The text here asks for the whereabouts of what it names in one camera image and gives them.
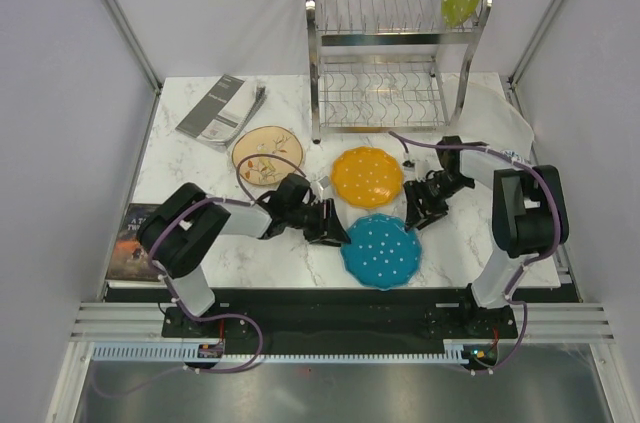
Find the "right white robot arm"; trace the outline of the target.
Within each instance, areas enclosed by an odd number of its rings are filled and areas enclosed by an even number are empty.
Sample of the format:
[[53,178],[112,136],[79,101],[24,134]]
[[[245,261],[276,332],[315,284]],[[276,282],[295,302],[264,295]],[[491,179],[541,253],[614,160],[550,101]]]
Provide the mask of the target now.
[[394,136],[404,146],[433,149],[440,168],[418,173],[403,184],[405,228],[421,230],[447,216],[448,200],[477,184],[492,191],[492,253],[470,285],[473,302],[458,311],[467,335],[483,335],[494,324],[491,309],[513,302],[529,268],[554,255],[569,236],[569,222],[559,171],[552,165],[531,166],[515,153],[484,142],[464,143],[447,136],[436,144]]

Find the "blue polka dot plate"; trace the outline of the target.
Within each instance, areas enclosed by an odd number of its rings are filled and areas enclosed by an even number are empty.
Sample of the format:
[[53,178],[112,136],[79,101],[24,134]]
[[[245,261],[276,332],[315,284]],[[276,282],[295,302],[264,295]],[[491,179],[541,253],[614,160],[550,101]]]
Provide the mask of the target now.
[[345,270],[362,286],[388,291],[406,286],[420,269],[422,245],[404,222],[380,213],[361,217],[347,230],[340,248]]

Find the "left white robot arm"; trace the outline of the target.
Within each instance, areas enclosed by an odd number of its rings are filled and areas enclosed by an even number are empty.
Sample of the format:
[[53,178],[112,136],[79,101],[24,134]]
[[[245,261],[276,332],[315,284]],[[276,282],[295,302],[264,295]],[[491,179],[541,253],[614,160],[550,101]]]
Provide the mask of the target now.
[[226,235],[269,240],[288,228],[301,231],[310,244],[340,248],[351,242],[334,200],[317,199],[311,183],[294,173],[254,202],[213,197],[185,183],[143,221],[136,239],[185,313],[185,325],[208,336],[218,328],[220,314],[201,262],[215,240]]

